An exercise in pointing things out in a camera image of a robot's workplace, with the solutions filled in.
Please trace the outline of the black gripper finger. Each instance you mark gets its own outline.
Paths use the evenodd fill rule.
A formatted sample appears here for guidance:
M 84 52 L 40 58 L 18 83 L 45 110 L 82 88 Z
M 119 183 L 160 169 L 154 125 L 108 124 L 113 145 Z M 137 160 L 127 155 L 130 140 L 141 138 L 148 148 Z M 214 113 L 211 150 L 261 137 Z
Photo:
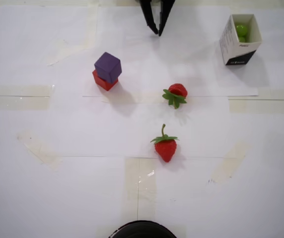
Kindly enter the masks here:
M 158 29 L 154 22 L 151 1 L 150 0 L 140 0 L 140 6 L 142 8 L 142 12 L 146 21 L 147 26 L 152 30 L 154 34 L 158 34 Z
M 169 17 L 169 14 L 172 10 L 172 7 L 175 3 L 175 0 L 161 0 L 160 1 L 160 24 L 159 24 L 159 31 L 158 35 L 161 36 Z

